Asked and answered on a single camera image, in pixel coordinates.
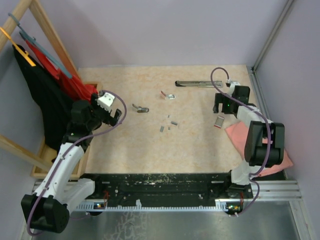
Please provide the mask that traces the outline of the large black chrome stapler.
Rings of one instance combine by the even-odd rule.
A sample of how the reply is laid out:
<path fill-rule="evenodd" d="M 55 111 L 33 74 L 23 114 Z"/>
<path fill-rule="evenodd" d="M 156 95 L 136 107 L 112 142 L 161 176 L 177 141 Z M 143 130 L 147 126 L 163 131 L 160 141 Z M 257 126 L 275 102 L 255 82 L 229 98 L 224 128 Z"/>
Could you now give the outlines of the large black chrome stapler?
<path fill-rule="evenodd" d="M 176 87 L 201 87 L 201 88 L 211 88 L 216 86 L 217 88 L 222 88 L 224 86 L 222 81 L 180 81 L 174 82 Z"/>

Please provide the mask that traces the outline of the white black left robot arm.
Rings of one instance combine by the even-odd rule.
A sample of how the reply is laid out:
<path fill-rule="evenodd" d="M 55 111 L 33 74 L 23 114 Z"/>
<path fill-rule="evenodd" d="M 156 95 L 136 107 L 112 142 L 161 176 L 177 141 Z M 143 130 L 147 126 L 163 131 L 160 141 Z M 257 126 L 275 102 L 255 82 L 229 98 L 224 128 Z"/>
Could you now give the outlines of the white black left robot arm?
<path fill-rule="evenodd" d="M 73 103 L 71 118 L 52 167 L 33 194 L 26 194 L 21 200 L 26 231 L 30 236 L 38 236 L 44 231 L 61 233 L 68 225 L 71 213 L 85 198 L 97 199 L 103 195 L 104 186 L 94 178 L 82 177 L 68 191 L 65 187 L 92 139 L 114 130 L 126 118 L 126 110 L 117 109 L 111 115 L 115 100 L 123 102 L 117 94 L 102 90 L 92 94 L 91 101 Z"/>

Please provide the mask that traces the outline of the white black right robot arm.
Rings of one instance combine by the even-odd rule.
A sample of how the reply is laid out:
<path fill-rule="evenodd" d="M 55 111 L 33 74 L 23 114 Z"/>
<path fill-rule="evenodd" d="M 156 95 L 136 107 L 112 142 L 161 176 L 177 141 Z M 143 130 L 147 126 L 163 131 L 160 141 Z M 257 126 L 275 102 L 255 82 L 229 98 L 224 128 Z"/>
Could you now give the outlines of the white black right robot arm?
<path fill-rule="evenodd" d="M 285 158 L 285 126 L 265 118 L 255 104 L 249 103 L 250 91 L 248 86 L 236 85 L 231 95 L 220 92 L 214 98 L 214 113 L 234 115 L 248 128 L 243 161 L 230 171 L 230 181 L 223 185 L 229 198 L 235 198 L 253 176 L 282 164 Z"/>

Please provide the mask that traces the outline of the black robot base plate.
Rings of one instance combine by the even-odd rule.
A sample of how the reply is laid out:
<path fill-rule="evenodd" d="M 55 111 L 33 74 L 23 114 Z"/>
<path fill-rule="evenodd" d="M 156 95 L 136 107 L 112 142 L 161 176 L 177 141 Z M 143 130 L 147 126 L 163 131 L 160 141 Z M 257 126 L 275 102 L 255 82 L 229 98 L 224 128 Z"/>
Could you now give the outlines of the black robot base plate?
<path fill-rule="evenodd" d="M 95 181 L 89 200 L 109 207 L 214 207 L 217 199 L 250 199 L 250 184 L 231 183 L 230 173 L 85 173 Z"/>

